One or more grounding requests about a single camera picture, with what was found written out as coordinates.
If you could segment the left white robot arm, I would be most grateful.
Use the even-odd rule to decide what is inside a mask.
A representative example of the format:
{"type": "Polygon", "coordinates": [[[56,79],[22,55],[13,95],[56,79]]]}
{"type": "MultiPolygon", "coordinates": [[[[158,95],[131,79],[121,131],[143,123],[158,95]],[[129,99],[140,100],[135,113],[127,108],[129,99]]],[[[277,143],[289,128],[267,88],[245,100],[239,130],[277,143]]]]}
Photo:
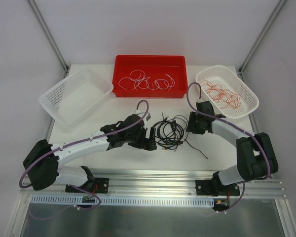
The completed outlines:
{"type": "Polygon", "coordinates": [[[156,150],[154,127],[147,129],[146,121],[132,114],[124,121],[101,127],[94,134],[79,141],[50,144],[38,141],[23,161],[30,187],[35,191],[44,190],[54,184],[66,186],[67,193],[107,193],[101,182],[108,179],[96,178],[83,165],[69,167],[66,164],[86,155],[109,151],[127,144],[146,151],[156,150]]]}

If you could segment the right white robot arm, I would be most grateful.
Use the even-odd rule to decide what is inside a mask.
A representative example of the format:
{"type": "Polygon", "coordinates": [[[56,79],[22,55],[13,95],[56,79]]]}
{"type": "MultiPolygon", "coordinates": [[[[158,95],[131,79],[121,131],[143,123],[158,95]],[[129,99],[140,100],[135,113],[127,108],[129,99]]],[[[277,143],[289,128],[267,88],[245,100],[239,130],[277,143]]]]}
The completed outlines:
{"type": "Polygon", "coordinates": [[[239,184],[268,178],[278,171],[278,162],[270,137],[266,133],[250,133],[216,115],[209,101],[197,102],[196,111],[188,119],[187,132],[203,135],[212,133],[236,148],[236,164],[217,171],[210,180],[197,180],[199,196],[240,195],[239,184]]]}

